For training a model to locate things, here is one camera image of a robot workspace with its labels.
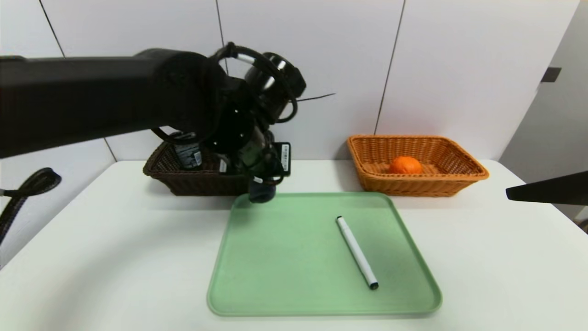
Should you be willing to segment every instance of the white marker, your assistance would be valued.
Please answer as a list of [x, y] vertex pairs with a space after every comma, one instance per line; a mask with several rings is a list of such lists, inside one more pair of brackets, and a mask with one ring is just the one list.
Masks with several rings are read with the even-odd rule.
[[372, 290], [377, 289], [378, 284], [376, 276], [374, 276], [372, 268], [370, 268], [369, 263], [366, 260], [366, 257], [363, 255], [362, 249], [359, 248], [358, 241], [355, 240], [355, 237], [353, 236], [353, 233], [347, 225], [347, 222], [345, 222], [343, 216], [337, 216], [337, 224], [341, 229], [341, 233], [343, 233], [343, 237], [347, 242], [347, 246], [349, 246], [349, 250], [355, 258], [355, 262], [357, 262], [359, 269], [362, 271], [363, 277], [365, 277], [367, 284], [369, 285], [369, 288]]

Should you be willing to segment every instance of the green tray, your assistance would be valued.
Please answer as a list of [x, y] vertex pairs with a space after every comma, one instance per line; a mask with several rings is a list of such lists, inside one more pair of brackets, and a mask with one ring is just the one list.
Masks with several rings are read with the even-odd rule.
[[[353, 231], [379, 288], [370, 290], [335, 222]], [[278, 194], [235, 201], [208, 290], [221, 316], [429, 313], [441, 291], [390, 198]]]

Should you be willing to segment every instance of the sticker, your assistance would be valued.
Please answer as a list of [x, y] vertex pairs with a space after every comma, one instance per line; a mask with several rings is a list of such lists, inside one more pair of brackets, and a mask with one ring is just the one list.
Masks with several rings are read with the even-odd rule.
[[290, 145], [282, 145], [282, 167], [284, 171], [288, 171], [288, 165], [290, 164]]
[[219, 172], [220, 173], [226, 172], [226, 162], [223, 159], [220, 160]]
[[202, 164], [202, 154], [200, 151], [194, 153], [194, 160], [196, 160], [196, 166], [200, 166]]

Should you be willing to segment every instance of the white table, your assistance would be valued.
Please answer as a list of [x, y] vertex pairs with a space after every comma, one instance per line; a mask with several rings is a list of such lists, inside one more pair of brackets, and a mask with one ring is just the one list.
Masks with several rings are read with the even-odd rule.
[[[588, 330], [588, 236], [495, 161], [451, 198], [392, 197], [442, 292], [422, 318], [219, 317], [206, 291], [233, 198], [175, 197], [114, 164], [0, 272], [0, 330]], [[349, 161], [295, 161], [281, 192], [360, 191]]]

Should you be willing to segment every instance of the brown wicker basket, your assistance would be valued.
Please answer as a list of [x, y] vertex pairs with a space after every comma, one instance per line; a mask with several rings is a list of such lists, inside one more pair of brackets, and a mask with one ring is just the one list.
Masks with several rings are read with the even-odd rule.
[[183, 170], [173, 145], [162, 143], [151, 154], [143, 173], [164, 183], [177, 196], [239, 196], [248, 192], [242, 175], [221, 175], [221, 160], [201, 148], [202, 170]]
[[[433, 135], [354, 135], [349, 137], [359, 181], [366, 191], [391, 196], [450, 197], [487, 179], [488, 171], [454, 141]], [[398, 156], [411, 156], [423, 174], [390, 174]]]

